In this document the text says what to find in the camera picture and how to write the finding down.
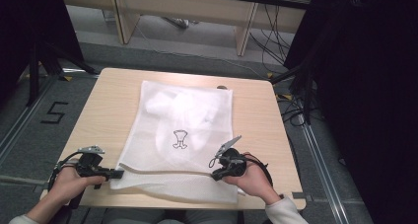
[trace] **hand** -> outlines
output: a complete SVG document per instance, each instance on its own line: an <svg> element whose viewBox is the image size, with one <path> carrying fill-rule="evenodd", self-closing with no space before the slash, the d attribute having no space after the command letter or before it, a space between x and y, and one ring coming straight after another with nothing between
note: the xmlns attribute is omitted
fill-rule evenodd
<svg viewBox="0 0 418 224"><path fill-rule="evenodd" d="M105 177L81 178L74 167L65 167L57 175L51 191L27 216L37 223L48 223L62 205L80 194L86 187L98 185Z"/></svg>
<svg viewBox="0 0 418 224"><path fill-rule="evenodd" d="M244 153L244 155L248 158L256 159L249 153ZM246 162L246 171L241 177L224 177L222 180L225 183L239 187L248 195L260 197L267 205L281 199L261 168L250 161Z"/></svg>

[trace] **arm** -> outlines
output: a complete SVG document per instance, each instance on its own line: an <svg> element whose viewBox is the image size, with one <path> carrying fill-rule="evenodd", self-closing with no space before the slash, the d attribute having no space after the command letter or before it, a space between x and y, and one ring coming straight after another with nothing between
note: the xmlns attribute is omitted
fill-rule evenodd
<svg viewBox="0 0 418 224"><path fill-rule="evenodd" d="M58 174L51 191L26 216L16 217L10 223L48 223L63 205L86 187L104 181L105 177L80 178L73 167L66 167Z"/></svg>
<svg viewBox="0 0 418 224"><path fill-rule="evenodd" d="M235 185L251 196L260 197L266 204L267 216L273 223L307 223L289 197L279 195L262 170L252 162L246 163L241 177L224 177L223 181Z"/></svg>

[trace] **gray carpet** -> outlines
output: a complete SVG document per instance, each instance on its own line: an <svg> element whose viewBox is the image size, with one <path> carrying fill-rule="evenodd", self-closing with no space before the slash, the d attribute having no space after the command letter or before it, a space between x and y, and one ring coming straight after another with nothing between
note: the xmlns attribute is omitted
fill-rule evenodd
<svg viewBox="0 0 418 224"><path fill-rule="evenodd" d="M233 61L239 65L251 68L253 71L233 65L222 60L209 60L199 57L178 57L160 54L150 50L139 50L115 46L104 46L90 43L81 43L86 61L102 69L107 66L130 69L143 69L153 71L179 72L189 74L214 75L237 78L261 79L266 77L267 70L262 63ZM64 67L73 67L63 61ZM6 160L1 164L0 175L46 181L57 161L71 131L74 127L83 106L88 99L96 79L87 74L74 75L67 81L56 81L42 100L37 112L28 124L23 135L19 138ZM288 94L290 81L280 83L274 87L275 92ZM24 109L27 99L28 79L24 79L17 87L14 95L1 106L1 134L4 136L7 129L13 124L19 113ZM55 112L63 112L64 116L59 123L44 123L55 121L58 115L47 114L53 103L61 102L67 105L56 105ZM281 112L288 108L287 103L279 104ZM313 115L321 118L320 112ZM307 208L303 216L310 223L335 223L334 216L323 190L322 183L317 174L316 167L306 138L300 127L285 123L286 130L295 148L301 183L307 197ZM335 185L343 199L344 206L351 223L373 223L357 193L350 174L338 162L338 149L332 136L329 134L326 122L313 118L313 130L316 135L327 168L332 175ZM27 212L36 203L39 196L34 192L34 185L16 185L1 182L0 223L7 223L16 215ZM80 208L74 213L71 223L80 223L87 212ZM93 208L88 215L86 223L100 223L103 210ZM245 223L262 223L265 219L263 210L244 212Z"/></svg>

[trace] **floor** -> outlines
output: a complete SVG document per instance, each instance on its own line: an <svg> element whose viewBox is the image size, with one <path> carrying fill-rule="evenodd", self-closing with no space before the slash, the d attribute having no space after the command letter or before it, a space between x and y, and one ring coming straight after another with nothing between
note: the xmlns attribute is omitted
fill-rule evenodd
<svg viewBox="0 0 418 224"><path fill-rule="evenodd" d="M142 16L129 44L122 45L118 40L115 21L106 20L103 11L73 6L67 8L86 62L98 68L141 68L259 80L266 80L268 73L277 76L287 70L272 56L263 53L252 38L248 41L244 56L237 56L234 27L231 26L190 23L184 30L162 18ZM270 31L252 30L251 33L264 45L265 35L269 35ZM288 44L292 43L293 35L281 33L281 37ZM279 50L272 41L266 47L274 52ZM73 67L67 62L63 62L63 66ZM8 210L0 212L1 223L14 215L25 213L38 199L42 181L47 179L50 167L59 157L60 149L65 145L95 80L89 75L77 74L71 83L56 81L49 86L37 112L28 118L26 127L22 128L23 132L14 148L4 161L0 161L0 210ZM291 79L281 82L274 86L274 91L289 95L290 83ZM15 96L0 108L1 137L7 136L11 125L25 110L27 89L28 80L23 78ZM48 119L45 114L53 102L71 102L72 108L65 115L66 119L55 127L39 123ZM339 161L337 145L320 111L312 113L311 130L306 130L304 126L296 124L301 122L299 116L290 118L290 112L298 110L295 104L279 99L278 105L295 150L307 200L303 216L310 223L373 223L350 174ZM308 142L312 136L313 144ZM36 146L51 144L50 141L54 145L48 145L48 152L36 149ZM38 167L36 173L32 170L34 164ZM335 195L339 200L337 203L331 198ZM79 208L71 223L82 222L88 211L87 208ZM103 212L99 208L91 209L86 223L100 223ZM262 223L266 218L263 210L246 211L244 217L248 224Z"/></svg>

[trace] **hand-mounted device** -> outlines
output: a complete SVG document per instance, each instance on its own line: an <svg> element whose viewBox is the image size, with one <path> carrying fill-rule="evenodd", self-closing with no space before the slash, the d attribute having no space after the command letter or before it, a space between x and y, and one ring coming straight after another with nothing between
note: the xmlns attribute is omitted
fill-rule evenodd
<svg viewBox="0 0 418 224"><path fill-rule="evenodd" d="M273 186L273 181L271 179L270 173L267 171L267 165L261 163L257 158L251 155L254 159L246 157L244 154L240 154L237 149L232 148L232 146L242 138L240 135L233 138L232 140L224 143L218 152L215 154L215 158L213 158L209 162L209 167L212 168L215 165L215 161L218 159L219 163L222 165L222 168L215 170L211 177L218 181L223 177L231 176L231 177L240 177L245 173L246 170L246 162L250 161L264 172L265 177L268 179L270 184Z"/></svg>
<svg viewBox="0 0 418 224"><path fill-rule="evenodd" d="M71 154L64 160L58 162L52 171L52 175L48 182L48 191L52 189L52 186L55 182L56 176L64 167L73 166L80 177L93 177L93 176L102 176L105 177L105 180L109 179L121 179L124 171L116 171L115 169L103 168L99 166L99 163L102 161L102 156L99 154L104 154L105 151L102 150L99 146L91 146L86 148L79 148L77 152ZM80 159L70 160L74 156L82 154ZM101 185L95 185L95 189L101 188ZM81 192L77 197L71 199L69 206L72 209L78 207L81 197L84 192Z"/></svg>

